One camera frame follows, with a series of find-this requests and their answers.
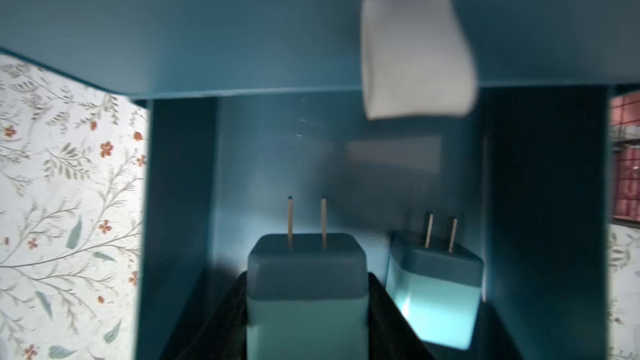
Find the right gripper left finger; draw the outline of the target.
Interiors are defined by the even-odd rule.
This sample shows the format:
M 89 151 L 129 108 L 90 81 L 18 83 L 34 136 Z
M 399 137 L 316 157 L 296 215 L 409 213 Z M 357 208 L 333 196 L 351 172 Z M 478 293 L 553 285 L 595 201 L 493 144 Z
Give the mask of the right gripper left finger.
M 247 359 L 246 291 L 247 273 L 243 272 L 177 359 Z

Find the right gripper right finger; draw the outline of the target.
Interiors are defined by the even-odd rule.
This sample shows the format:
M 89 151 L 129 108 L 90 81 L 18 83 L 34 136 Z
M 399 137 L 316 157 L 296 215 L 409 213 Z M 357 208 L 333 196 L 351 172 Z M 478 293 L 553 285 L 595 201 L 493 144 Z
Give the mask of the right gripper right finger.
M 373 273 L 368 274 L 368 289 L 369 358 L 434 360 Z

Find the blue plug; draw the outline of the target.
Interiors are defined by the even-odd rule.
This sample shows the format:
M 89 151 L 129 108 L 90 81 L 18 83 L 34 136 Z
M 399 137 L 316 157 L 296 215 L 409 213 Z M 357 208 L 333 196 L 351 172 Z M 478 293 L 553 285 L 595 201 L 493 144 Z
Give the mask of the blue plug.
M 484 262 L 456 242 L 456 218 L 446 239 L 433 235 L 434 220 L 427 212 L 423 233 L 393 235 L 386 290 L 418 338 L 466 351 L 481 302 Z
M 367 359 L 366 253 L 350 234 L 288 231 L 258 240 L 246 271 L 249 359 Z

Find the teal drawer cabinet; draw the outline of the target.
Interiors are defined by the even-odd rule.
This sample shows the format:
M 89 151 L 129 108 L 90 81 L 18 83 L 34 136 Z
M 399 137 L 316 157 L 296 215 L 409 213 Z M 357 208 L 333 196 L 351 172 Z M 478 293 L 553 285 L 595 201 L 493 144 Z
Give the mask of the teal drawer cabinet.
M 608 356 L 608 96 L 639 85 L 639 0 L 452 0 L 466 118 L 368 123 L 363 0 L 1 0 L 1 50 L 152 113 L 138 359 L 173 358 L 286 224 L 438 235 L 485 262 L 469 358 Z

